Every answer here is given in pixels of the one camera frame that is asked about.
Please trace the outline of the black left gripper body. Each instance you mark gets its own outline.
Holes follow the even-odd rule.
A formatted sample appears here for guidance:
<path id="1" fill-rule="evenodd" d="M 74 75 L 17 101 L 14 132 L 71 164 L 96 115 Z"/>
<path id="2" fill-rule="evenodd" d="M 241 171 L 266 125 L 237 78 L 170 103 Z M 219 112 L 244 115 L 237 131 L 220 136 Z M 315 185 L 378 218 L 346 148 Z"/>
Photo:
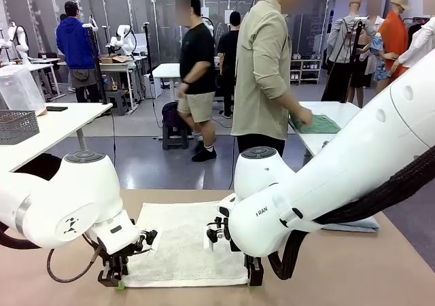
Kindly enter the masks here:
<path id="1" fill-rule="evenodd" d="M 122 269 L 128 262 L 128 257 L 136 252 L 135 244 L 128 244 L 125 248 L 113 253 L 108 254 L 103 248 L 99 251 L 99 257 L 102 260 L 103 266 L 109 265 L 111 269 Z"/>

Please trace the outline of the person's right hand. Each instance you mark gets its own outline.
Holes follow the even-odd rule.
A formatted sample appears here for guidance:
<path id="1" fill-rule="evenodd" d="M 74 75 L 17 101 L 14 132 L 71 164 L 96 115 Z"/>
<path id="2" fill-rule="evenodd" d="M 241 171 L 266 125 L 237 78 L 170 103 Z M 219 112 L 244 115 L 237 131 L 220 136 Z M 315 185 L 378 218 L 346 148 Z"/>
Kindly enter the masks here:
<path id="1" fill-rule="evenodd" d="M 313 122 L 313 114 L 310 109 L 303 106 L 299 106 L 295 113 L 296 118 L 301 122 L 303 126 L 310 126 Z"/>

